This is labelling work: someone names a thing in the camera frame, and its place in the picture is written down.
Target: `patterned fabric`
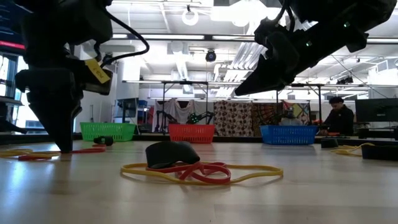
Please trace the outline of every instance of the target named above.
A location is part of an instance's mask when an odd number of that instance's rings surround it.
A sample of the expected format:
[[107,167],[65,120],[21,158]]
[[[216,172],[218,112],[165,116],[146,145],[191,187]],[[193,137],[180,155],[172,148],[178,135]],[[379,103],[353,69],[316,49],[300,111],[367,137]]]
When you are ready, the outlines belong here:
[[301,120],[303,125],[307,125],[310,122],[310,104],[309,103],[288,103],[283,102],[284,110],[293,108],[294,116]]
[[215,125],[219,136],[251,137],[251,103],[214,103]]
[[275,125],[279,123],[276,103],[254,103],[251,110],[253,121],[253,133],[255,137],[261,137],[260,126]]

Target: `person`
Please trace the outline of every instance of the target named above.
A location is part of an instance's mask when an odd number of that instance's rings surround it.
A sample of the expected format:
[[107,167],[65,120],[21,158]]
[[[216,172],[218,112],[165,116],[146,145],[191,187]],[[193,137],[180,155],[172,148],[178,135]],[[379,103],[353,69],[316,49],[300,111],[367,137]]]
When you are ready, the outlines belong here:
[[329,100],[332,107],[328,118],[323,124],[329,126],[327,130],[321,130],[320,134],[340,133],[345,136],[354,134],[354,113],[345,104],[344,100],[335,96]]
[[294,116],[294,110],[292,107],[287,109],[287,113],[280,122],[281,126],[301,126],[303,123]]

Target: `black shirt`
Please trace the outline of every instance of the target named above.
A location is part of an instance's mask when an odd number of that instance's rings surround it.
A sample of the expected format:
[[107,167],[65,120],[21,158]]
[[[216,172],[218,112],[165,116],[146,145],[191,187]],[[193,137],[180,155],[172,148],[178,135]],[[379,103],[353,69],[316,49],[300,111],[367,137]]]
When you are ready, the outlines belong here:
[[340,133],[346,136],[354,134],[354,113],[346,105],[342,109],[332,110],[324,122],[329,125],[330,133]]

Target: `green basket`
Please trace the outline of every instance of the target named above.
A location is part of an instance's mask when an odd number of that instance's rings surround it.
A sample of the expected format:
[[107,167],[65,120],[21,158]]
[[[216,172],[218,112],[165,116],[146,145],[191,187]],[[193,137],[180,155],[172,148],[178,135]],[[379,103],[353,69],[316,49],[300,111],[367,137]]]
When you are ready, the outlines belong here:
[[81,135],[84,141],[93,141],[99,136],[112,136],[113,141],[131,141],[136,130],[135,124],[126,123],[87,123],[81,122]]

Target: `yellow label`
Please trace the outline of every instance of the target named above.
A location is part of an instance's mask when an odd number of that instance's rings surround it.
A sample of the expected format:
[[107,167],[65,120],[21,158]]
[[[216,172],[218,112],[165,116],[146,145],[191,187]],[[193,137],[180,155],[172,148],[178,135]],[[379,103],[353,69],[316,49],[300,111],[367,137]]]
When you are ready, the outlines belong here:
[[104,84],[110,80],[110,77],[108,77],[108,75],[104,72],[104,70],[102,70],[100,65],[98,65],[97,60],[95,60],[93,58],[93,59],[85,60],[85,63],[87,65],[87,67],[90,69],[90,71],[92,72],[92,74],[98,79],[98,81],[101,84]]

